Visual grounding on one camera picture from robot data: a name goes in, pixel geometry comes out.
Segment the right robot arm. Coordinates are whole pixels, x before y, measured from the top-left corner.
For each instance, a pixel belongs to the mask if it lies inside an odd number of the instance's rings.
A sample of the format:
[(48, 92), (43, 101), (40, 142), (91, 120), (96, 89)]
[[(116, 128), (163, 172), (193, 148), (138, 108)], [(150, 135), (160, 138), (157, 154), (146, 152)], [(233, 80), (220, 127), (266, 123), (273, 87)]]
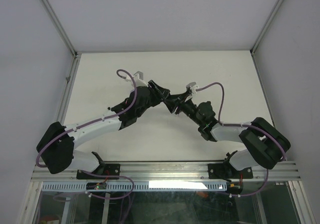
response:
[(194, 104), (191, 92), (167, 94), (163, 100), (173, 114), (184, 113), (198, 125), (198, 132), (211, 142), (242, 143), (244, 150), (227, 153), (224, 161), (213, 169), (217, 178), (234, 178), (247, 168), (261, 166), (271, 170), (285, 160), (291, 143), (262, 117), (243, 124), (222, 123), (216, 118), (210, 101)]

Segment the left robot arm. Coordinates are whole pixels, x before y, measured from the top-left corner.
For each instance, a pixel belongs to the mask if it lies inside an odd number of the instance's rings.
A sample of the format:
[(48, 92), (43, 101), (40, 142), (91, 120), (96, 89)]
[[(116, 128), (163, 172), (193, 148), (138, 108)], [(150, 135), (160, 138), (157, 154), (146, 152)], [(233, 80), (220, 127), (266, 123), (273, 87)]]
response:
[(84, 170), (93, 178), (100, 178), (105, 172), (105, 164), (94, 151), (90, 153), (77, 150), (80, 145), (101, 135), (120, 131), (137, 122), (144, 112), (159, 105), (170, 95), (170, 90), (157, 85), (153, 80), (146, 86), (138, 86), (123, 102), (111, 107), (94, 120), (62, 125), (52, 123), (36, 146), (37, 159), (51, 174), (59, 174), (68, 168)]

